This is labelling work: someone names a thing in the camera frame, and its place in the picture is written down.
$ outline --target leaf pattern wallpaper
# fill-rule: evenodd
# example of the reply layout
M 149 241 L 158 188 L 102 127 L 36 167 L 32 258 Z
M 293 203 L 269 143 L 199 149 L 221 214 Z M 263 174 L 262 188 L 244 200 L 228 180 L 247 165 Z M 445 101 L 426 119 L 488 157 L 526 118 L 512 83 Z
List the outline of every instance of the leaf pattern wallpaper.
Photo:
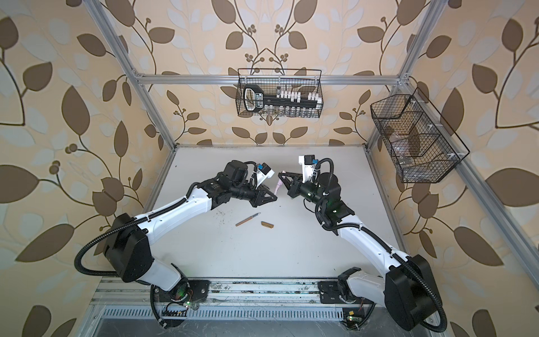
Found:
M 140 73 L 395 75 L 426 0 L 101 1 Z
M 538 15 L 533 1 L 449 1 L 411 76 L 536 247 Z M 403 184 L 381 139 L 373 154 L 405 243 L 433 268 L 453 334 L 535 335 L 539 293 L 459 175 Z
M 2 1 L 0 31 L 0 325 L 73 335 L 99 282 L 75 254 L 140 213 L 169 151 L 80 1 Z

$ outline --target wallpaper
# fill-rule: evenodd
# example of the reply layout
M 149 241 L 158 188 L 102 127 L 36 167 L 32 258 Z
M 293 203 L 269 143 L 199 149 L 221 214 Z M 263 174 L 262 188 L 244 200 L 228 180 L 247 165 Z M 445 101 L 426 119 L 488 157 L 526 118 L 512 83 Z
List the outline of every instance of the wallpaper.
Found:
M 323 86 L 320 118 L 251 117 L 236 110 L 236 87 L 154 85 L 151 92 L 181 145 L 344 145 L 366 143 L 374 124 L 369 105 L 387 97 L 384 86 Z M 148 125 L 146 132 L 154 135 Z
M 534 1 L 450 0 L 411 77 L 535 245 L 537 15 Z M 458 174 L 402 184 L 381 141 L 373 154 L 408 249 L 431 264 L 453 334 L 535 335 L 539 293 Z
M 0 32 L 2 335 L 74 335 L 100 280 L 75 254 L 140 213 L 169 151 L 80 1 L 1 1 Z
M 457 172 L 403 184 L 385 146 L 372 150 L 408 253 L 429 261 L 455 337 L 534 336 L 539 292 Z
M 395 75 L 426 0 L 102 0 L 140 73 Z
M 539 245 L 539 3 L 450 2 L 412 83 L 471 149 L 471 161 Z

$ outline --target brown leaf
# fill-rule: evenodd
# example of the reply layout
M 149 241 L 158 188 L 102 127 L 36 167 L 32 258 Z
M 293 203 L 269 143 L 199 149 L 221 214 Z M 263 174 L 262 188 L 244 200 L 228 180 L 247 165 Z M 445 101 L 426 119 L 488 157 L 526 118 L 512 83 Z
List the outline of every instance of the brown leaf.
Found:
M 408 142 L 408 152 L 410 153 L 410 157 L 419 156 L 419 152 L 421 151 L 421 139 L 419 138 L 416 126 L 412 127 L 406 141 Z
M 236 21 L 236 9 L 228 0 L 211 0 L 211 5 L 217 17 L 224 23 Z
M 163 136 L 159 135 L 159 137 L 157 137 L 157 145 L 159 146 L 159 151 L 161 151 L 164 145 Z
M 251 134 L 249 133 L 249 131 L 247 131 L 246 129 L 243 129 L 243 128 L 232 127 L 232 132 L 234 132 L 234 134 L 236 136 L 241 137 L 241 138 L 250 138 L 251 137 Z
M 52 63 L 46 62 L 27 68 L 23 73 L 24 85 L 32 91 L 40 91 L 52 78 Z
M 262 132 L 254 137 L 254 142 L 256 144 L 263 144 L 267 139 L 268 139 L 268 133 Z
M 190 134 L 192 135 L 199 135 L 201 133 L 204 133 L 206 132 L 206 129 L 202 129 L 202 128 L 196 128 L 196 127 L 190 127 L 187 132 L 189 132 Z
M 165 44 L 174 38 L 174 29 L 166 27 L 155 27 L 150 29 L 148 36 L 155 43 Z
M 520 23 L 514 19 L 509 19 L 503 28 L 502 44 L 509 51 L 515 52 L 520 47 L 523 36 L 524 31 Z
M 357 34 L 363 42 L 375 43 L 384 38 L 384 30 L 377 26 L 362 27 L 357 30 Z
M 433 258 L 436 259 L 437 258 L 436 251 L 434 250 L 434 246 L 432 245 L 432 241 L 431 241 L 429 235 L 424 230 L 419 232 L 419 240 L 421 241 L 421 245 L 423 245 L 423 248 L 425 249 L 425 251 L 430 256 L 432 256 Z
M 349 114 L 348 112 L 339 112 L 338 115 L 339 115 L 340 118 L 345 119 L 345 120 L 351 120 L 352 119 L 352 115 Z
M 412 187 L 412 200 L 418 204 L 425 198 L 427 195 L 429 195 L 431 189 L 430 183 L 416 183 Z
M 0 47 L 4 50 L 13 47 L 19 41 L 19 31 L 9 16 L 0 20 L 0 32 L 2 32 L 0 34 Z
M 466 330 L 461 328 L 460 325 L 458 325 L 457 323 L 450 322 L 450 324 L 451 324 L 451 328 L 453 329 L 453 334 L 455 335 L 455 337 L 470 337 L 470 335 L 468 335 Z
M 73 86 L 69 87 L 62 99 L 62 116 L 67 126 L 79 136 L 90 126 L 90 113 L 86 103 Z
M 417 211 L 419 212 L 419 215 L 421 215 L 421 217 L 425 219 L 432 218 L 434 214 L 436 214 L 436 210 L 438 209 L 439 202 L 440 202 L 440 199 L 437 194 L 427 195 L 417 205 Z
M 212 146 L 213 143 L 212 143 L 211 139 L 204 139 L 204 140 L 201 140 L 200 142 L 198 142 L 197 145 Z
M 283 135 L 282 133 L 277 133 L 277 132 L 274 132 L 273 133 L 273 140 L 277 143 L 277 144 L 284 144 L 286 142 L 286 137 L 285 135 Z
M 539 176 L 520 168 L 505 168 L 486 179 L 505 206 L 524 207 L 539 203 Z
M 436 36 L 427 48 L 427 57 L 432 59 L 440 56 L 447 49 L 450 42 L 451 38 L 447 35 Z
M 69 224 L 59 224 L 41 233 L 26 246 L 15 261 L 36 262 L 59 252 L 71 239 L 75 228 Z
M 307 76 L 307 68 L 303 67 L 294 73 L 294 76 Z
M 488 94 L 496 89 L 498 75 L 488 67 L 474 64 L 472 66 L 472 79 L 475 87 L 483 94 Z
M 135 11 L 129 0 L 105 0 L 105 4 L 120 23 L 128 27 L 135 24 Z
M 129 86 L 129 83 L 124 82 L 122 83 L 122 91 L 123 91 L 123 97 L 126 99 L 126 103 L 128 106 L 131 106 L 131 87 Z
M 429 102 L 429 87 L 424 82 L 417 82 L 417 92 L 425 103 Z
M 94 34 L 84 33 L 77 36 L 82 48 L 94 56 L 104 56 L 106 54 L 105 45 Z
M 60 325 L 54 332 L 51 337 L 67 337 L 75 325 L 76 318 L 72 318 L 64 324 Z
M 426 0 L 401 0 L 397 9 L 397 21 L 406 26 L 423 10 Z
M 342 146 L 344 145 L 344 143 L 337 139 L 330 139 L 328 142 L 328 145 L 329 146 Z
M 313 17 L 317 0 L 300 0 L 294 8 L 294 19 L 297 23 L 305 23 Z
M 447 5 L 453 9 L 459 8 L 462 6 L 462 0 L 449 0 Z
M 307 41 L 302 33 L 298 31 L 293 31 L 288 34 L 288 42 L 290 46 L 296 49 L 307 49 Z
M 352 128 L 348 127 L 348 126 L 345 126 L 345 127 L 342 127 L 342 128 L 336 128 L 336 129 L 333 129 L 336 133 L 340 133 L 342 135 L 347 135 L 347 134 L 350 134 L 352 133 Z
M 92 192 L 95 210 L 103 216 L 111 216 L 116 212 L 116 202 L 104 192 Z
M 361 95 L 360 100 L 359 100 L 359 104 L 361 105 L 361 104 L 367 102 L 367 100 L 368 100 L 369 98 L 370 98 L 370 89 L 367 90 L 367 91 L 365 91 L 365 92 L 363 93 L 363 95 Z
M 472 327 L 477 337 L 496 337 L 496 328 L 486 309 L 479 309 L 473 314 Z
M 69 7 L 77 7 L 80 6 L 82 3 L 82 0 L 66 0 L 66 5 Z
M 144 128 L 144 132 L 151 138 L 155 137 L 157 134 L 157 130 L 153 124 L 148 124 L 147 127 Z
M 172 93 L 172 91 L 167 90 L 167 97 L 172 103 L 174 103 L 174 105 L 179 105 L 179 99 Z
M 403 183 L 402 179 L 396 173 L 395 173 L 395 182 L 397 183 L 397 188 L 399 189 L 399 191 L 404 192 L 406 187 L 404 187 L 404 183 Z
M 441 110 L 440 122 L 449 135 L 457 131 L 464 118 L 464 102 L 457 88 L 453 89 Z
M 108 102 L 114 97 L 116 84 L 116 80 L 109 80 L 103 85 L 103 102 Z
M 197 120 L 199 116 L 200 116 L 200 114 L 198 112 L 192 112 L 192 113 L 187 115 L 187 120 L 188 121 L 194 121 L 194 120 Z
M 357 75 L 357 76 L 374 76 L 374 71 L 372 71 L 372 70 L 364 70 L 364 71 L 360 71 L 358 73 L 355 73 L 354 75 Z
M 133 178 L 133 181 L 131 183 L 131 188 L 136 191 L 137 189 L 139 189 L 141 183 L 142 183 L 142 169 L 139 169 L 136 172 L 135 177 Z
M 13 165 L 0 165 L 0 204 L 21 200 L 32 193 L 39 179 L 27 170 Z
M 123 35 L 118 36 L 120 38 L 120 42 L 122 43 L 123 48 L 126 50 L 126 53 L 129 52 L 129 47 L 127 46 L 126 38 L 123 37 Z
M 234 87 L 221 87 L 221 90 L 230 97 L 231 99 L 236 99 L 236 94 L 238 90 Z
M 120 121 L 118 127 L 116 127 L 116 132 L 114 133 L 114 150 L 118 157 L 123 157 L 126 155 L 127 147 L 129 146 L 129 137 L 127 135 L 126 126 Z
M 301 126 L 290 131 L 290 138 L 299 138 L 307 133 L 308 127 Z
M 408 42 L 406 43 L 406 52 L 408 53 L 408 50 L 410 50 L 410 47 L 412 46 L 413 40 L 416 38 L 415 34 L 411 34 L 408 38 Z
M 112 199 L 120 201 L 123 199 L 125 190 L 123 184 L 116 178 L 106 177 L 101 179 L 103 184 L 103 190 L 108 194 Z
M 22 337 L 41 337 L 51 325 L 51 312 L 43 305 L 34 305 L 24 322 Z
M 243 44 L 243 33 L 242 32 L 231 32 L 229 37 L 226 38 L 225 48 L 229 50 L 236 50 L 241 47 Z
M 502 260 L 479 234 L 468 227 L 457 227 L 455 240 L 469 257 L 487 266 L 501 266 Z

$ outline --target black wire basket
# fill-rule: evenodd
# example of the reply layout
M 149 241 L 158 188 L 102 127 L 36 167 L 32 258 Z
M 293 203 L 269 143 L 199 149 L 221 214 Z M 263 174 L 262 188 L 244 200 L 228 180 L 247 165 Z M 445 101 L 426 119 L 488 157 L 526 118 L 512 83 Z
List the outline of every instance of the black wire basket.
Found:
M 438 183 L 468 154 L 469 149 L 440 114 L 433 121 L 421 103 L 425 95 L 392 95 L 371 104 L 372 120 L 403 183 Z M 456 136 L 465 150 L 455 149 L 440 128 Z
M 238 69 L 238 116 L 319 118 L 324 105 L 321 70 Z

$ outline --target work surface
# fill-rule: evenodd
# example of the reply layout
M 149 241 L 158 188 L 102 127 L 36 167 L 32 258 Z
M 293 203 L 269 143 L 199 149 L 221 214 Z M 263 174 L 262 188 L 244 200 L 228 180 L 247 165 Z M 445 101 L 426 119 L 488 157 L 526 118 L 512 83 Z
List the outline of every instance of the work surface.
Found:
M 264 184 L 273 191 L 277 172 L 301 173 L 298 156 L 306 154 L 331 158 L 342 200 L 365 226 L 398 246 L 361 147 L 178 148 L 155 208 L 185 195 L 192 182 L 215 177 L 232 160 L 266 162 L 275 175 Z M 324 163 L 321 171 L 328 170 Z M 257 208 L 232 199 L 169 232 L 151 247 L 152 253 L 176 264 L 188 277 L 336 277 L 353 266 L 378 275 L 350 243 L 318 225 L 303 207 L 302 197 L 291 199 L 284 185 L 277 197 Z M 307 206 L 314 209 L 314 204 Z M 256 218 L 235 226 L 257 212 L 261 214 Z M 275 227 L 264 227 L 260 221 Z

